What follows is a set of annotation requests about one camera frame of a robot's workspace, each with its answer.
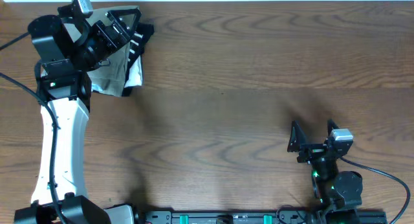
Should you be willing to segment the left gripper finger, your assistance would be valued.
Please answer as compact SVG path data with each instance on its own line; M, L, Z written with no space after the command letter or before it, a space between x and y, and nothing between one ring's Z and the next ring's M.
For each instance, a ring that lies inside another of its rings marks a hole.
M139 24L141 12L138 8L124 10L127 10L127 15L124 16L124 22L129 26L129 30L127 32L117 31L123 36L132 36Z
M124 22L125 15L127 15L127 10L110 10L106 13L112 26L122 32L129 30L129 26Z

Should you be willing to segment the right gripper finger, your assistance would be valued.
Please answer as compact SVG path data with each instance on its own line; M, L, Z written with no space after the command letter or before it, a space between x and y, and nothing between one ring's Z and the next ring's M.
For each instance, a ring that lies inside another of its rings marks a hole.
M292 121L290 139L287 147L288 152L299 152L302 145L307 142L306 135L297 121Z
M334 129L338 129L339 127L337 126L337 124L334 122L334 120L333 119L329 119L328 121L327 121L327 132L328 132L328 135L330 135L331 134L331 132L332 132L332 130L334 130Z

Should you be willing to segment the khaki green shorts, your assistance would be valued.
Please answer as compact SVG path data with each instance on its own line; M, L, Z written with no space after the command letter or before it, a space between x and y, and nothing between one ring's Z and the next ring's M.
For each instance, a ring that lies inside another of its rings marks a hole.
M88 18L87 21L91 26L98 20L107 25L110 23L110 21L105 16L106 12L110 10L124 10L132 8L139 9L138 6L133 5L99 8L97 10L94 10L92 16ZM76 41L78 38L80 38L81 34L73 24L64 23L64 25L73 41ZM92 82L92 91L96 91L105 95L112 95L117 97L122 96L122 91L125 84L125 74L127 70L129 44L130 42L108 57L109 61L111 62L109 66L100 67L99 69L88 72L88 75Z

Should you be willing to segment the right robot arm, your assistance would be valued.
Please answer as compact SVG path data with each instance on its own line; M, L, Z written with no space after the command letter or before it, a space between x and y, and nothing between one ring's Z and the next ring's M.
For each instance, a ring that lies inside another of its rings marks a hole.
M314 196L320 200L307 223L360 222L356 207L362 204L362 176L354 171L341 172L337 165L352 144L353 134L333 120L327 121L327 137L322 143L309 142L298 122L292 122L287 151L297 153L299 163L312 166Z

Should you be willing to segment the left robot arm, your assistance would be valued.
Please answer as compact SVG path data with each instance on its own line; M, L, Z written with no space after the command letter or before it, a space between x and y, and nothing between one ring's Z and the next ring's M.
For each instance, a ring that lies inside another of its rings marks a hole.
M84 136L89 120L89 72L109 65L109 57L128 44L141 13L110 10L106 23L88 22L89 7L64 6L28 26L40 55L35 66L41 106L41 166L30 206L14 214L16 223L134 223L130 204L100 208L87 197L83 176Z

